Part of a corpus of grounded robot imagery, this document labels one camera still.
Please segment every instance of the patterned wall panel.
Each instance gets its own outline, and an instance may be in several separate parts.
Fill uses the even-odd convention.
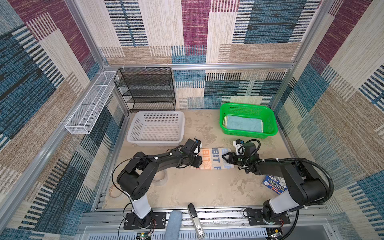
[[[299,157],[322,165],[344,239],[384,236],[384,2],[336,0],[275,114]]]
[[[0,239],[71,239],[107,171],[123,112],[112,94],[91,134],[67,134]]]
[[[0,0],[0,13],[1,202],[99,67],[64,0]]]
[[[270,106],[286,69],[173,70],[176,108],[220,108],[223,103]]]
[[[293,61],[321,0],[76,0],[110,65]]]

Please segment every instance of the blue towel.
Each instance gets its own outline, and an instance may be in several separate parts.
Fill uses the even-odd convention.
[[[263,121],[257,118],[242,118],[227,115],[227,129],[243,130],[249,132],[263,132]]]
[[[180,211],[173,210],[170,212],[167,230],[164,236],[166,240],[178,240],[181,227],[181,219],[183,214]]]

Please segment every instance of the mesh shelf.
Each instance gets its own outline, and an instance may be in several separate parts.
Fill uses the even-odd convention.
[[[174,111],[175,91],[170,68],[120,68],[114,82],[131,113]]]
[[[114,88],[116,72],[103,72],[97,78],[65,128],[71,134],[89,134]]]

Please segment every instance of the basket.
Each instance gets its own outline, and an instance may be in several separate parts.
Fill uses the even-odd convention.
[[[233,130],[223,127],[223,120],[226,115],[238,116],[243,118],[258,118],[263,120],[263,132],[249,132]],[[224,103],[220,107],[220,127],[225,134],[244,137],[266,138],[276,135],[277,123],[272,109],[259,105]]]
[[[177,146],[183,140],[183,112],[140,111],[128,130],[127,141],[140,146]]]

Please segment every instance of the green plastic basket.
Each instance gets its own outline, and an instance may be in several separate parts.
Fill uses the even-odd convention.
[[[258,118],[263,120],[263,132],[249,132],[233,130],[223,127],[223,120],[226,115],[238,116],[243,118]],[[266,138],[276,135],[277,123],[272,109],[259,105],[242,103],[224,103],[220,107],[220,127],[225,134],[244,137]]]

